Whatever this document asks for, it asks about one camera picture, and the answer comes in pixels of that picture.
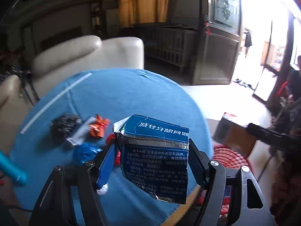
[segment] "glass door panel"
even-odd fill
[[[268,97],[271,94],[271,91],[275,86],[276,80],[277,75],[269,71],[267,68],[264,68],[254,95],[259,97],[263,101],[267,101]]]
[[[277,13],[276,17],[275,14],[273,16],[271,43],[266,64],[279,71],[287,42],[288,11],[281,3],[277,6],[279,11],[281,11],[281,15]]]
[[[298,20],[294,19],[294,43],[290,66],[295,70],[299,70],[298,56],[301,55],[301,25]]]

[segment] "floor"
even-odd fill
[[[190,86],[189,78],[180,76],[177,66],[160,60],[146,59],[145,69],[162,74],[179,83],[203,112],[212,136],[225,112],[243,118],[246,123],[253,122],[265,128],[270,125],[270,112],[252,97],[253,90],[250,88],[234,82],[229,85]],[[268,149],[268,145],[257,141],[248,158],[255,178],[258,178],[270,156]],[[259,181],[259,186],[269,206],[271,205],[271,186],[277,166],[278,163],[273,158]]]
[[[238,54],[232,80],[241,79],[243,82],[252,85],[255,89],[259,82],[263,66],[260,64],[258,55],[253,53],[253,49],[249,49],[247,57],[244,52]]]

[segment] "black crumpled wrapper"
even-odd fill
[[[60,117],[52,120],[50,124],[52,137],[58,143],[63,142],[81,122],[82,120],[79,116],[64,113]]]

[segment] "white strip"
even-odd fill
[[[79,84],[80,82],[82,82],[84,79],[86,79],[87,77],[89,77],[90,75],[92,75],[92,73],[88,73],[85,76],[83,76],[82,78],[78,79],[76,82],[72,83],[69,87],[67,87],[66,89],[64,89],[63,91],[61,91],[58,95],[56,95],[48,104],[46,104],[28,123],[27,125],[23,128],[23,130],[21,131],[21,134],[24,134],[27,129],[31,126],[31,124],[39,118],[39,116],[48,109],[48,107],[50,105],[52,105],[55,101],[57,101],[61,96],[63,96],[66,92],[68,92],[70,89],[74,88],[77,84]]]

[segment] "blue plastic bag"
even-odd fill
[[[81,165],[86,161],[93,160],[98,152],[102,151],[101,148],[84,143],[74,150],[73,159],[77,165]]]

